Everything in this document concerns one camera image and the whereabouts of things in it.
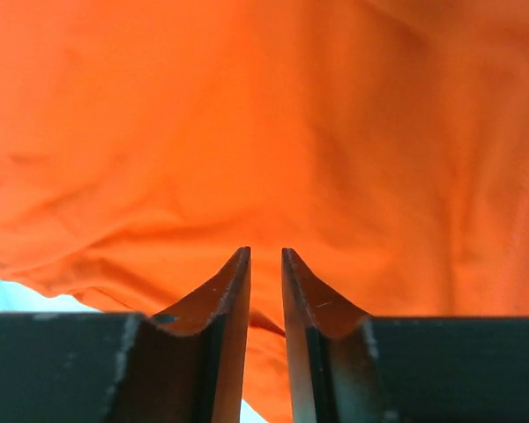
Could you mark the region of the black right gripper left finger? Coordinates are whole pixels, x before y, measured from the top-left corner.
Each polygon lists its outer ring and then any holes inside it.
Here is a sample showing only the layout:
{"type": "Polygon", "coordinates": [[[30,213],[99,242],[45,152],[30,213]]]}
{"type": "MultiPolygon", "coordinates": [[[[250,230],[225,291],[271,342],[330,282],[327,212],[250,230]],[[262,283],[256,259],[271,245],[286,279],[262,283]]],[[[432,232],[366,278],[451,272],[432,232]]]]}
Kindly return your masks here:
{"type": "Polygon", "coordinates": [[[236,422],[250,249],[156,315],[0,313],[0,422],[236,422]]]}

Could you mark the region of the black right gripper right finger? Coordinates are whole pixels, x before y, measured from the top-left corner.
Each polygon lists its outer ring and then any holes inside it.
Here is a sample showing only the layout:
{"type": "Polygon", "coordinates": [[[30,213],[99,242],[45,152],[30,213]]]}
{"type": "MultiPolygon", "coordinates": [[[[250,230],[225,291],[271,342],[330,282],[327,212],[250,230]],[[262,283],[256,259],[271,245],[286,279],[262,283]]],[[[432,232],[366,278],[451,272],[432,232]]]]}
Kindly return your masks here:
{"type": "Polygon", "coordinates": [[[529,422],[529,317],[374,316],[282,252],[296,422],[529,422]]]}

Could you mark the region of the orange t-shirt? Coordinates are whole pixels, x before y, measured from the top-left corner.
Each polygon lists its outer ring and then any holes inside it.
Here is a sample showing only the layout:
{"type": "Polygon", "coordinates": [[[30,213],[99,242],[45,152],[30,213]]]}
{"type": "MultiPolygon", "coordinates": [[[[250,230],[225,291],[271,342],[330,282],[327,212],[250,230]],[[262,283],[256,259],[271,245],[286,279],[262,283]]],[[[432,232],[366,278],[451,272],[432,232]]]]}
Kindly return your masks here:
{"type": "Polygon", "coordinates": [[[529,315],[529,1],[0,1],[0,279],[154,314],[252,250],[379,315],[529,315]]]}

